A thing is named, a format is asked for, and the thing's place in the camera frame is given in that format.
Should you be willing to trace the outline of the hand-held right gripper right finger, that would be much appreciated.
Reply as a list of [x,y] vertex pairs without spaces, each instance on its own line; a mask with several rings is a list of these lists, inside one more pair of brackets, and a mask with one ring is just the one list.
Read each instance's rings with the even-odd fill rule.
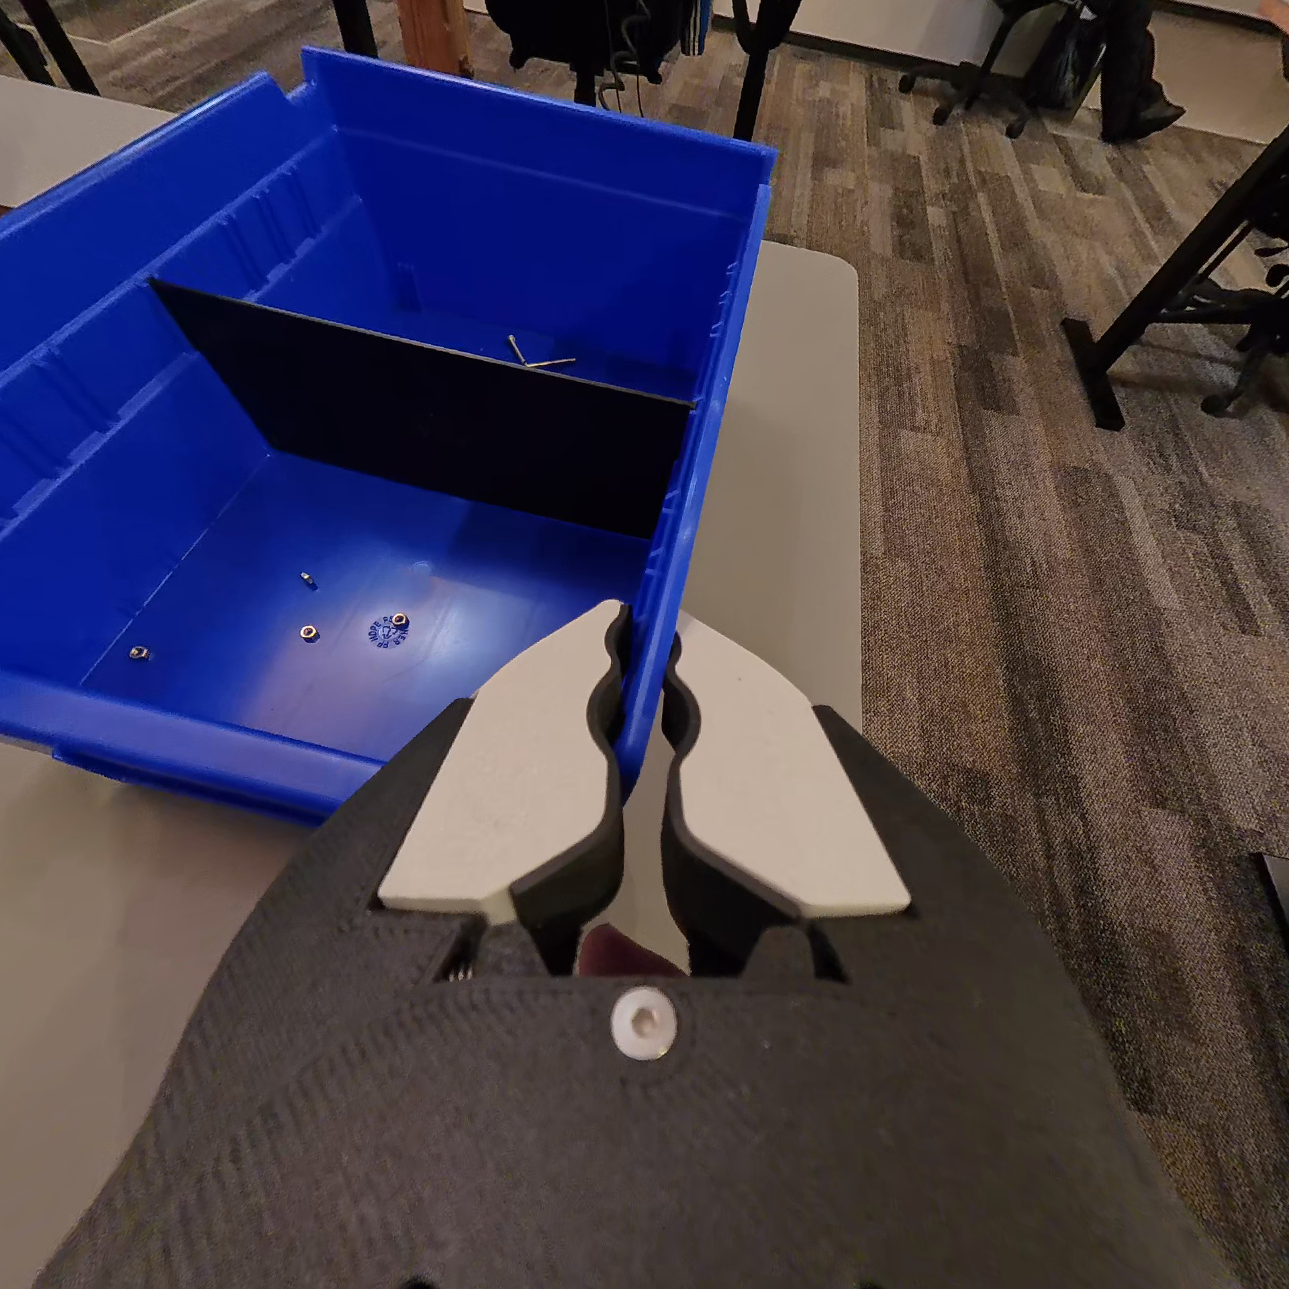
[[910,910],[819,714],[773,666],[709,626],[678,628],[663,734],[660,858],[692,975],[739,975],[767,930]]

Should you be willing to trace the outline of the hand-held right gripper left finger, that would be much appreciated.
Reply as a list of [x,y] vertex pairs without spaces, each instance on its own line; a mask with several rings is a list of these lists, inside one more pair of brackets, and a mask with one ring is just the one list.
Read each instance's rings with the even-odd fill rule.
[[621,646],[604,600],[542,637],[471,697],[377,887],[382,909],[517,926],[569,976],[624,870]]

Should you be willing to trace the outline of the blue plastic bin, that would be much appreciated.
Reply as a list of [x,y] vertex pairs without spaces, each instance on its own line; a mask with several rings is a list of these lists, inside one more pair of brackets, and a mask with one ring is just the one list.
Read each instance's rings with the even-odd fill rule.
[[[453,702],[604,600],[632,610],[617,757],[640,774],[769,214],[772,151],[307,49],[3,218],[1,725],[49,665],[52,757],[321,821]],[[268,447],[149,280],[695,404],[652,537]],[[299,580],[308,571],[311,590]],[[397,633],[390,616],[408,616]],[[304,642],[313,623],[319,637]],[[132,646],[150,659],[129,659]]]

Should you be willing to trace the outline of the black bin divider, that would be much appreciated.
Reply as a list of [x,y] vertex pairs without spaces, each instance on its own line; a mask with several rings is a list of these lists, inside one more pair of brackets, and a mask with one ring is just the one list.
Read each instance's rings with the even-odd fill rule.
[[279,453],[652,537],[695,404],[149,280]]

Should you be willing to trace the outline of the black stand pole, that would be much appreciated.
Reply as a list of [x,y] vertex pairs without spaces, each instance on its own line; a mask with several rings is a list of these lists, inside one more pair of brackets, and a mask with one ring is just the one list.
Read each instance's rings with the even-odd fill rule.
[[730,2],[730,6],[735,39],[747,57],[732,137],[750,141],[763,102],[769,57],[792,31],[801,2],[759,2],[755,16],[750,16],[747,2]]

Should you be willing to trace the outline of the wooden table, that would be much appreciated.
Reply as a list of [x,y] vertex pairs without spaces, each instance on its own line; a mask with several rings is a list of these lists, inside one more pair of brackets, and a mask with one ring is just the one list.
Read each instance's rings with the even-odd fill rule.
[[471,75],[463,2],[396,2],[407,65],[448,75]]

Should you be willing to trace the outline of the black table leg frame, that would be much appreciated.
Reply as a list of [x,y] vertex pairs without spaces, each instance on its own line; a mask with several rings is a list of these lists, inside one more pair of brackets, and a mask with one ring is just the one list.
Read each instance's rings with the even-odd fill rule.
[[1223,326],[1243,329],[1246,335],[1244,327],[1211,321],[1198,289],[1206,275],[1217,277],[1218,269],[1250,235],[1267,241],[1261,247],[1286,244],[1287,254],[1286,131],[1214,203],[1103,335],[1094,336],[1083,319],[1065,318],[1060,323],[1092,422],[1099,428],[1123,428],[1123,412],[1109,373],[1151,327]]

